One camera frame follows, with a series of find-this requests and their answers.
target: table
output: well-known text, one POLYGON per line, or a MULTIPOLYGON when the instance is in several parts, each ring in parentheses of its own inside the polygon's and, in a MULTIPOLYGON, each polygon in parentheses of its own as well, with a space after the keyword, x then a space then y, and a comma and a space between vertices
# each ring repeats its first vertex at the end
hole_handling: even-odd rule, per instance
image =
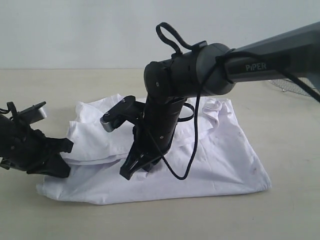
MULTIPOLYGON (((145 97, 143 69, 0 70, 0 107, 46 101, 32 125, 64 138, 77 101, 145 97)), ((239 83, 228 95, 272 189, 221 197, 96 206, 36 193, 40 175, 0 169, 0 239, 314 240, 320 235, 320 105, 269 82, 239 83)))

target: white wall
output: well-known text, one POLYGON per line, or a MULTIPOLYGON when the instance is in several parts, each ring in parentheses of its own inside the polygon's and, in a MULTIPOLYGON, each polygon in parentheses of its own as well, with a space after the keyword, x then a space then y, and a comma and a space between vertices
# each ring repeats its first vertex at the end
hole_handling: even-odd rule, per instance
POLYGON ((155 27, 241 47, 320 21, 320 0, 0 0, 0 68, 144 68, 170 57, 155 27))

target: robotic arm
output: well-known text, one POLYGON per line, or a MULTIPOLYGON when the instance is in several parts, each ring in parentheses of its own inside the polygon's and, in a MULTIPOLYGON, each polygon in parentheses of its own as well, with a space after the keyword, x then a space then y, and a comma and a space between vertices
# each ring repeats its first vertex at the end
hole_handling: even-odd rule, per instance
POLYGON ((161 159, 177 179, 184 180, 188 176, 197 150, 197 116, 202 96, 227 94, 239 82, 286 77, 320 102, 319 94, 297 78, 308 78, 320 90, 320 22, 238 49, 230 49, 221 43, 207 45, 206 41, 188 45, 165 22, 156 27, 156 32, 175 53, 170 59, 152 61, 145 67, 146 103, 127 96, 100 119, 107 132, 112 132, 125 121, 134 124, 134 141, 120 168, 120 174, 127 180, 140 169, 151 170, 161 159), (162 34, 161 27, 190 51, 182 53, 176 43, 162 34), (187 98, 192 97, 197 97, 195 109, 186 104, 187 98), (194 115, 180 119, 183 106, 191 108, 194 115), (165 154, 170 150, 177 123, 192 117, 194 151, 185 175, 178 176, 165 154))

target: folded fabric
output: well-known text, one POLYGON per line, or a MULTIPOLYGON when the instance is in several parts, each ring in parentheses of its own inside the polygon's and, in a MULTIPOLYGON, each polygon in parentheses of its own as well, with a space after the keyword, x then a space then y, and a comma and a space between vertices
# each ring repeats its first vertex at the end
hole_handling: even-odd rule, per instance
MULTIPOLYGON (((77 164, 70 164, 68 178, 45 176, 37 185, 39 194, 57 201, 107 205, 249 194, 271 187, 268 174, 238 124, 231 101, 209 97, 201 99, 200 109, 204 123, 211 126, 202 129, 187 179, 176 179, 160 161, 150 172, 139 170, 126 180, 119 171, 129 152, 127 148, 132 144, 127 140, 133 139, 132 126, 123 125, 111 134, 100 128, 102 134, 97 124, 101 114, 121 98, 117 95, 77 105, 77 119, 74 121, 77 124, 70 124, 68 132, 76 146, 68 158, 77 164)), ((194 146, 191 125, 178 123, 175 146, 166 154, 172 168, 181 176, 186 171, 194 146)))

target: metal mesh basket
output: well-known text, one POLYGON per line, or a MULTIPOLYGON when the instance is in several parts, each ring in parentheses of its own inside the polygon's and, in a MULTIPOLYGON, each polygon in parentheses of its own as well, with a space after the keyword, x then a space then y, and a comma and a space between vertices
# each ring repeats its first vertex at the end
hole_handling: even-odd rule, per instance
MULTIPOLYGON (((299 78, 299 79, 303 81, 305 84, 307 84, 309 87, 311 87, 313 90, 315 90, 317 93, 320 93, 307 78, 299 78)), ((306 93, 298 85, 296 85, 289 79, 269 80, 269 82, 275 85, 276 87, 282 89, 283 92, 292 92, 292 93, 310 97, 308 93, 306 93)))

